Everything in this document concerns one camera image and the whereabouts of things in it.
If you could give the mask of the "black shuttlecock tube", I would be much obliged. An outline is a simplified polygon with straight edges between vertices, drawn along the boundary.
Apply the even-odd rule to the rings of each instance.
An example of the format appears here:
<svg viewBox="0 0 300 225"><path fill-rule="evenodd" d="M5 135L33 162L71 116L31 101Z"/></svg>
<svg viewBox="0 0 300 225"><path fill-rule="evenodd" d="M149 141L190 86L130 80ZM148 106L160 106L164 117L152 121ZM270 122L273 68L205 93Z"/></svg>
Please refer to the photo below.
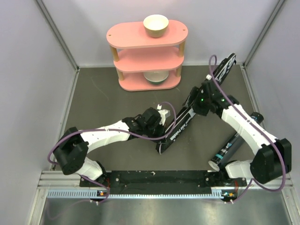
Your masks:
<svg viewBox="0 0 300 225"><path fill-rule="evenodd" d="M244 142L244 139L238 133L235 133L227 140L227 142L208 162L208 164L215 171L219 171L229 163L231 157L236 153L236 151L242 146Z"/></svg>

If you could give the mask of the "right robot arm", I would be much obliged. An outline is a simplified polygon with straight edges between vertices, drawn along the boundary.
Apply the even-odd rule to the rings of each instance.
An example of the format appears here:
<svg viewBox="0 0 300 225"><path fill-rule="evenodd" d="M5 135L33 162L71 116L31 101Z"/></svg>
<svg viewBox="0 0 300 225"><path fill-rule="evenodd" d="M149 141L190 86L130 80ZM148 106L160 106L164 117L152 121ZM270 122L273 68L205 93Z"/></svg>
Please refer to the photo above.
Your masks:
<svg viewBox="0 0 300 225"><path fill-rule="evenodd" d="M213 81L202 83L192 108L202 116L216 114L243 138L255 156L253 160L228 163L218 177L223 185L231 185L236 178L254 178L265 184L291 171L291 143L264 130L233 96L224 97Z"/></svg>

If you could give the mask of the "black racket bag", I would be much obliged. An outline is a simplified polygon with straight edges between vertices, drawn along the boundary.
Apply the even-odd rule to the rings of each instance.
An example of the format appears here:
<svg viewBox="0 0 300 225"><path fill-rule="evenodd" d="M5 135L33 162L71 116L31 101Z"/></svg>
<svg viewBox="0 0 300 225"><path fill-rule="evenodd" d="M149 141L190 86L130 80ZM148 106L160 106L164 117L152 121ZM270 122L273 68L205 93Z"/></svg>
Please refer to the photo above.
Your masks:
<svg viewBox="0 0 300 225"><path fill-rule="evenodd" d="M236 54L231 53L227 58L221 61L216 69L214 69L214 77L219 85L221 85L228 76L232 66L236 64ZM194 104L199 93L203 90L203 85L200 87L194 86L182 105L182 109L176 115L176 119L172 120L165 132L169 134L166 138L158 141L156 150L159 154L164 153L180 136L193 117L198 114L194 111Z"/></svg>

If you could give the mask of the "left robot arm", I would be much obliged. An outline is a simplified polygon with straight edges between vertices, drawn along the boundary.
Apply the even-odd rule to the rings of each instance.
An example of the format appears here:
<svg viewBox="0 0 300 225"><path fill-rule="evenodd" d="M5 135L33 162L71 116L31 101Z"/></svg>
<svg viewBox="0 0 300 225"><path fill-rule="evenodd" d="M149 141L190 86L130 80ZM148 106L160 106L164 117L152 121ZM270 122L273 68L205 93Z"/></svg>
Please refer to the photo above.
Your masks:
<svg viewBox="0 0 300 225"><path fill-rule="evenodd" d="M77 173L87 177L96 186L106 182L104 167L87 155L100 147L115 142L144 138L158 141L165 134L165 121L170 111L149 108L143 114L126 117L112 125L84 132L72 127L61 138L62 143L53 151L64 175Z"/></svg>

